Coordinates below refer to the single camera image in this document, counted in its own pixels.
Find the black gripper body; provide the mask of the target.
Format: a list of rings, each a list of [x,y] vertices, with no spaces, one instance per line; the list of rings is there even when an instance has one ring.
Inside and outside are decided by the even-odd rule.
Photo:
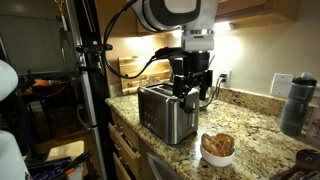
[[[186,88],[200,87],[200,78],[209,68],[208,52],[176,52],[169,56],[169,62],[174,76],[180,75],[186,79]]]

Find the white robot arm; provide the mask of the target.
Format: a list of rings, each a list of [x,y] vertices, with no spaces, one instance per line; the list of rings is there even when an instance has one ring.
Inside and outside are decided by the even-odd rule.
[[[219,0],[124,0],[149,32],[182,31],[181,47],[169,48],[169,59],[182,57],[182,75],[175,75],[173,95],[187,107],[187,95],[199,86],[204,100],[212,84],[210,51],[214,49],[214,20]]]

